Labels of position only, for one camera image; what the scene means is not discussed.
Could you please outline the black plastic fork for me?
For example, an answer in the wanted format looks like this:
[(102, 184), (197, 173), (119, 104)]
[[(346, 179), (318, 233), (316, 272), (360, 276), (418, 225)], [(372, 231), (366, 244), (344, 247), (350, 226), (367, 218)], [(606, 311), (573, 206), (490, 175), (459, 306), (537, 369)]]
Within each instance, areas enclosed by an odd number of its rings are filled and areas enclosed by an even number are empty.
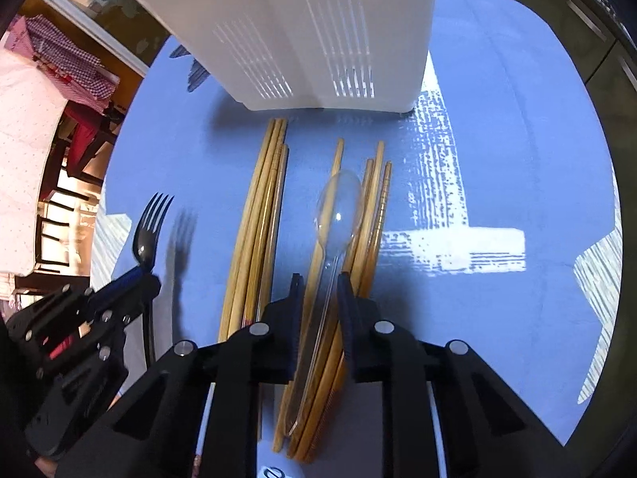
[[(156, 250), (158, 249), (160, 232), (173, 201), (173, 195), (156, 192), (137, 222), (133, 238), (133, 255), (138, 265), (146, 273), (151, 273), (156, 263)], [(143, 329), (146, 366), (150, 368), (156, 361), (152, 300), (147, 301), (144, 305), (141, 328)]]

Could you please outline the clear plastic spoon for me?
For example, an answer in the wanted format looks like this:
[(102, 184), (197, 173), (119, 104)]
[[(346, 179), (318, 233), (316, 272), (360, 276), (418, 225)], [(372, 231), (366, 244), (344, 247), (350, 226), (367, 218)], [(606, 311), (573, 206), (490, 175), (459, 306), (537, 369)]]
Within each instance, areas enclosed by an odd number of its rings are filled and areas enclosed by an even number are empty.
[(329, 207), (329, 230), (324, 244), (324, 266), (320, 273), (317, 297), (308, 323), (305, 343), (299, 351), (293, 398), (286, 416), (287, 436), (300, 424), (302, 402), (309, 395), (311, 373), (317, 366), (320, 341), (332, 300), (332, 288), (338, 275), (339, 261), (347, 251), (361, 222), (361, 181), (350, 170), (340, 170), (328, 180), (336, 185), (334, 205)]

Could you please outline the dark wooden chair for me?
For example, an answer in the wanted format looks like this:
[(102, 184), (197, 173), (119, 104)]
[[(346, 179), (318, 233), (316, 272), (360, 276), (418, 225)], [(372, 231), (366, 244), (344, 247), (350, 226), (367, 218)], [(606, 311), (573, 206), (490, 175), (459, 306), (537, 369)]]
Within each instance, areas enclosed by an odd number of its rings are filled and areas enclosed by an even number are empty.
[(98, 203), (124, 118), (125, 110), (114, 104), (103, 112), (66, 105), (44, 166), (35, 267), (14, 278), (16, 295), (44, 295), (68, 283), (88, 282)]

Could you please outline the wooden chopstick under spoon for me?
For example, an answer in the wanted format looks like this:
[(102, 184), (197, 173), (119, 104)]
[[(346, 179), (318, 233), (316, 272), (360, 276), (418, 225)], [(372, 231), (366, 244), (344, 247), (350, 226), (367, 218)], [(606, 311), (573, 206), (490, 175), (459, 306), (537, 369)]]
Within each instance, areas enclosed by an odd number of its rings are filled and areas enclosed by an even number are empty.
[[(320, 199), (318, 199), (317, 217), (315, 217), (317, 241), (314, 245), (308, 280), (305, 284), (305, 292), (303, 293), (302, 299), (299, 351), (302, 351), (302, 344), (305, 343), (305, 334), (307, 333), (308, 323), (311, 318), (314, 300), (317, 297), (317, 291), (319, 290), (320, 273), (323, 270), (325, 259), (324, 244), (329, 230), (329, 207), (334, 205), (335, 192), (336, 185), (328, 181), (328, 183), (325, 184), (324, 190), (320, 194)], [(295, 376), (294, 380), (291, 381), (290, 384), (286, 385), (281, 402), (279, 403), (279, 414), (277, 415), (276, 428), (274, 428), (272, 441), (272, 451), (275, 453), (279, 453), (279, 451), (282, 450), (284, 441), (287, 437), (288, 428), (286, 427), (285, 421), (289, 407), (291, 406), (294, 386), (297, 384), (298, 380), (299, 378)]]

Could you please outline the wooden chopstick right inner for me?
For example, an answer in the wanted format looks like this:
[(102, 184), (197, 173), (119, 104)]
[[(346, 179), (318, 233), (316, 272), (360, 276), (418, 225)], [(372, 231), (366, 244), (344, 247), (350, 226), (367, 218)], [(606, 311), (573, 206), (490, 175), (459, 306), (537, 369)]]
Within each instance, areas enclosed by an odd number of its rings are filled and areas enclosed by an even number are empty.
[[(358, 241), (358, 233), (360, 233), (361, 224), (363, 223), (363, 217), (365, 215), (365, 208), (366, 208), (366, 201), (367, 201), (367, 198), (366, 198), (367, 187), (369, 183), (369, 178), (371, 177), (371, 175), (373, 175), (374, 168), (375, 168), (375, 162), (372, 159), (369, 159), (366, 162), (364, 177), (358, 178), (361, 181), (361, 202), (360, 202), (361, 222), (360, 222), (360, 225), (358, 226), (358, 231), (354, 234), (354, 237), (347, 248), (347, 251), (343, 254), (342, 258), (339, 261), (338, 275), (341, 271), (343, 261), (349, 258), (350, 253), (354, 253), (356, 251), (355, 244)], [(335, 305), (335, 298), (334, 298), (335, 286), (336, 286), (336, 282), (334, 284), (334, 287), (332, 288), (332, 300), (330, 300), (330, 308), (329, 308), (329, 312), (327, 316), (325, 330), (323, 332), (323, 338), (322, 338), (322, 341), (320, 341), (320, 353), (318, 353), (319, 355), (317, 360), (317, 366), (311, 373), (309, 395), (302, 402), (302, 406), (300, 410), (300, 413), (301, 413), (300, 424), (290, 436), (286, 437), (291, 445), (294, 445), (295, 443), (298, 442), (298, 440), (300, 439), (301, 433), (303, 429), (305, 428), (305, 423), (307, 423), (309, 410), (312, 406), (314, 396), (317, 393), (317, 387), (319, 386), (320, 377), (322, 376), (322, 373), (323, 373), (323, 368), (325, 366), (325, 359), (328, 357), (330, 346), (332, 345), (332, 338), (334, 337), (334, 329), (336, 328), (336, 321), (338, 319), (338, 313), (336, 311), (337, 306)]]

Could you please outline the blue round tablecloth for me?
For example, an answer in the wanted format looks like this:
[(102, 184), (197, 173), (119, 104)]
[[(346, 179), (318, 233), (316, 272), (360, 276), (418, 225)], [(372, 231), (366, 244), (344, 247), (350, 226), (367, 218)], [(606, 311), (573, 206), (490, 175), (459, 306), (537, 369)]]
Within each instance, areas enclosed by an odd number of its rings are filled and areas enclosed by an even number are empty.
[[(170, 206), (156, 256), (159, 352), (217, 339), (238, 225), (270, 114), (166, 41), (112, 151), (91, 282), (134, 263), (133, 228), (158, 192)], [(315, 207), (336, 152), (361, 173), (391, 162), (371, 296), (435, 344), (467, 341), (560, 441), (590, 403), (590, 366), (613, 308), (581, 288), (601, 241), (619, 242), (612, 162), (596, 111), (552, 29), (514, 0), (436, 0), (430, 56), (410, 114), (289, 110), (272, 294), (307, 273)]]

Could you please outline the red checkered cloth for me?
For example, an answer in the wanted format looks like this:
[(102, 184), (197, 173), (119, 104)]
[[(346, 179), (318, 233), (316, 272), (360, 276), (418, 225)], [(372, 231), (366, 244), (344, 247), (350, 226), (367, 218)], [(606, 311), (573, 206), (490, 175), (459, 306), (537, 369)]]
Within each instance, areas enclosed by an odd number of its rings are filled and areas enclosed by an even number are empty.
[(106, 70), (99, 57), (77, 47), (43, 15), (26, 18), (26, 29), (35, 54), (62, 70), (95, 99), (111, 99), (119, 78)]

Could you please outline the white plastic utensil holder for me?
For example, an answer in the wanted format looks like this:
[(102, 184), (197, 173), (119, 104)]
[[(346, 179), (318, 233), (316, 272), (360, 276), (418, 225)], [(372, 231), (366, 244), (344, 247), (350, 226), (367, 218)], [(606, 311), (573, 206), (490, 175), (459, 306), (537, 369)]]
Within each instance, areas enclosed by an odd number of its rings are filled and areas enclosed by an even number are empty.
[(137, 0), (253, 111), (414, 108), (434, 0)]

